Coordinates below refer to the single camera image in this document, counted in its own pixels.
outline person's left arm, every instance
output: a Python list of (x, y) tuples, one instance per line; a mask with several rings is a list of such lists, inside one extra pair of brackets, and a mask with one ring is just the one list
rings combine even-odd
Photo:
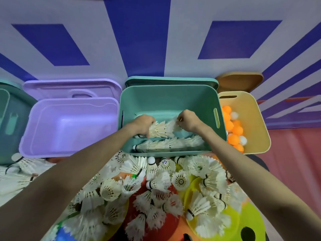
[(0, 207), (2, 240), (40, 240), (78, 191), (136, 134), (155, 121), (142, 115), (116, 133), (73, 154), (37, 177)]

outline purple lid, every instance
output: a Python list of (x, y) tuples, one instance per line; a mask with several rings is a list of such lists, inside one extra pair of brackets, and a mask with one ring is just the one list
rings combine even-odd
[(43, 99), (113, 97), (118, 102), (121, 86), (111, 79), (63, 79), (26, 81), (23, 90), (38, 101)]

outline purple plastic bin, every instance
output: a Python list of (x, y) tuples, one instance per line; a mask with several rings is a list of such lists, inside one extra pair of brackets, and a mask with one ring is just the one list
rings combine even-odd
[(19, 145), (25, 157), (70, 156), (118, 129), (122, 89), (112, 80), (27, 81), (23, 89), (39, 100)]

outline person's left hand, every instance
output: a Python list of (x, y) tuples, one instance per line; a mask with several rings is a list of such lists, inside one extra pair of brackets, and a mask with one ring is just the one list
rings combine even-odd
[(149, 138), (149, 127), (154, 122), (154, 117), (143, 114), (141, 116), (136, 117), (127, 125), (129, 125), (132, 128), (134, 135), (143, 134), (146, 135), (146, 138)]

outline yellow plastic bin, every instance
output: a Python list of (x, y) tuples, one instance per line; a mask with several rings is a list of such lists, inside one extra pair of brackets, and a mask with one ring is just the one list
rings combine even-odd
[(244, 154), (267, 152), (271, 139), (255, 98), (244, 91), (221, 92), (218, 96), (221, 107), (230, 106), (232, 111), (239, 114), (243, 135), (247, 138)]

